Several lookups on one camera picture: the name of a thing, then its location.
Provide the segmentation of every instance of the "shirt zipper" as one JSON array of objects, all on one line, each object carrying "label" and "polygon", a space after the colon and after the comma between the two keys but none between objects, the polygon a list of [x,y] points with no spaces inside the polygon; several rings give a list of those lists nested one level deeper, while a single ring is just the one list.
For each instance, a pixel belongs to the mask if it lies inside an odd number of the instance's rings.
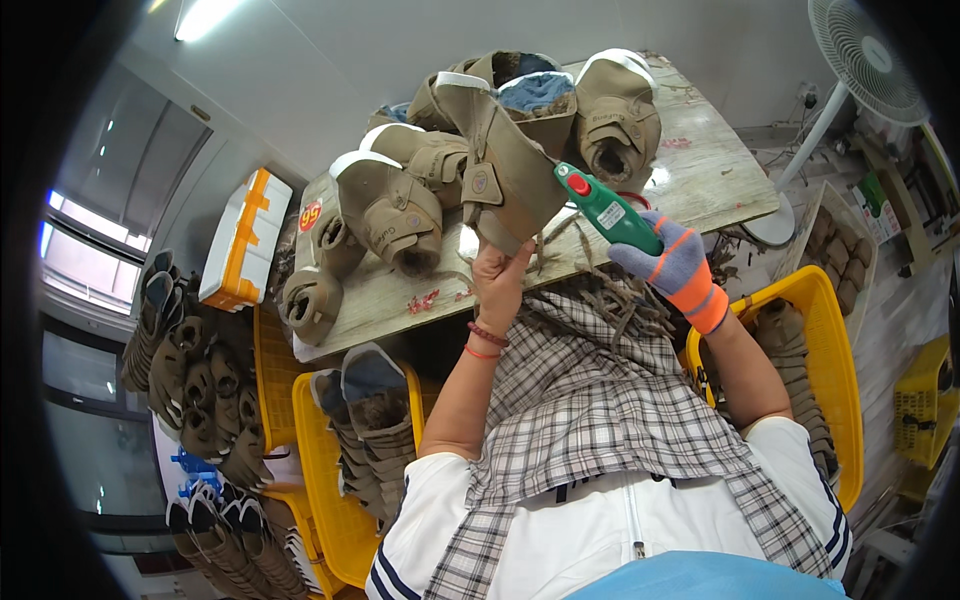
[{"label": "shirt zipper", "polygon": [[634,547],[634,560],[646,557],[643,549],[643,538],[640,535],[640,524],[636,516],[636,498],[634,497],[634,485],[628,483],[624,489],[627,495],[627,522],[630,528],[631,542]]}]

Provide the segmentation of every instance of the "red switch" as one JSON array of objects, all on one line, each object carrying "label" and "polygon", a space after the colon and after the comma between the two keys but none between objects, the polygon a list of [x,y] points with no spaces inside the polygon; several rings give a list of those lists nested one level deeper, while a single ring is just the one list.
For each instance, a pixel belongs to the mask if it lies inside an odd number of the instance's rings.
[{"label": "red switch", "polygon": [[590,195],[590,184],[587,183],[587,180],[580,177],[580,174],[574,173],[570,177],[566,178],[566,184],[570,186],[570,189],[575,191],[580,196],[589,196]]}]

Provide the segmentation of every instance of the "hand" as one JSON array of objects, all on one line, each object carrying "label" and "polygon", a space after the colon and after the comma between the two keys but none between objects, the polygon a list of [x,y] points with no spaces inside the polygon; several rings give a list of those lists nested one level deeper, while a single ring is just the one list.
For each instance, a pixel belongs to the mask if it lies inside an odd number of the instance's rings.
[{"label": "hand", "polygon": [[480,252],[473,261],[473,284],[480,297],[477,324],[488,333],[502,338],[514,321],[523,295],[523,274],[534,248],[533,240],[527,240],[511,258],[480,238]]},{"label": "hand", "polygon": [[707,335],[727,316],[730,299],[713,283],[700,234],[656,210],[641,212],[640,218],[663,242],[663,254],[651,256],[627,244],[613,244],[607,256],[629,273],[646,279],[684,313],[697,331]]}]

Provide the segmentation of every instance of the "green glue gun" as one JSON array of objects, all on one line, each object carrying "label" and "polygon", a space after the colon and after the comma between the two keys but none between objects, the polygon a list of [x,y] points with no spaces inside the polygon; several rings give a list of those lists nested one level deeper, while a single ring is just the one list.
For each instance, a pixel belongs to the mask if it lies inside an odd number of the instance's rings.
[{"label": "green glue gun", "polygon": [[570,201],[580,208],[611,244],[627,244],[651,256],[663,254],[663,243],[647,222],[616,192],[566,162],[553,170]]}]

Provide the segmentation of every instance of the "white shirt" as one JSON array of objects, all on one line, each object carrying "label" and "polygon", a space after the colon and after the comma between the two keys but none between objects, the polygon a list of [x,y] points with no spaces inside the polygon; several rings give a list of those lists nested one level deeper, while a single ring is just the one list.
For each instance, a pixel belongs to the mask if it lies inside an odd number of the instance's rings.
[{"label": "white shirt", "polygon": [[[746,442],[763,472],[803,513],[824,544],[833,577],[851,553],[840,503],[820,478],[796,422],[758,422]],[[418,598],[467,514],[466,459],[449,452],[423,457],[405,472],[399,516],[373,559],[370,598]],[[542,493],[516,507],[493,575],[490,598],[561,598],[626,562],[668,550],[707,550],[765,559],[727,484],[719,477],[659,478],[607,473]]]}]

